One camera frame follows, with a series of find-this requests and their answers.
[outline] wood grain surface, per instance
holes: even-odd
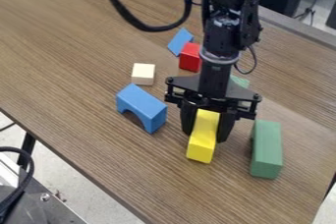
[[[123,0],[151,24],[174,21],[182,0]],[[282,123],[285,167],[249,175],[252,122],[237,124],[211,165],[186,159],[179,110],[154,135],[116,111],[135,62],[156,64],[162,99],[178,73],[176,32],[143,33],[107,0],[0,0],[0,107],[147,223],[309,223],[336,167],[335,51],[264,23],[252,88],[258,117]],[[199,11],[186,27],[200,41]],[[250,57],[242,67],[250,64]]]

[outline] red cube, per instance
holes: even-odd
[[[198,72],[201,64],[199,58],[199,45],[188,42],[180,53],[180,69]]]

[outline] wooden block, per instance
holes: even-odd
[[[154,64],[135,63],[132,70],[132,83],[138,85],[153,85],[154,74]]]
[[[180,53],[179,68],[197,73],[201,60],[199,58],[199,44],[188,42]]]
[[[252,176],[276,179],[283,167],[281,125],[255,120],[252,130]]]
[[[216,133],[220,114],[197,110],[193,132],[189,139],[187,157],[209,164],[216,146]]]
[[[192,42],[194,36],[185,28],[181,28],[174,38],[169,42],[168,49],[175,55],[179,56],[187,42]]]
[[[241,87],[248,88],[250,86],[250,81],[247,79],[242,79],[231,75],[231,80]]]
[[[135,84],[117,93],[117,109],[120,113],[129,110],[136,114],[150,134],[166,122],[167,105]]]

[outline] white block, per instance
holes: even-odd
[[[138,85],[153,85],[154,73],[154,64],[135,63],[132,71],[132,83]]]

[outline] green block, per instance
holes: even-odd
[[[247,79],[241,79],[239,77],[235,77],[231,75],[231,80],[238,84],[241,87],[248,88],[250,86],[250,81]]]
[[[283,167],[281,125],[255,120],[252,130],[252,176],[276,179]]]

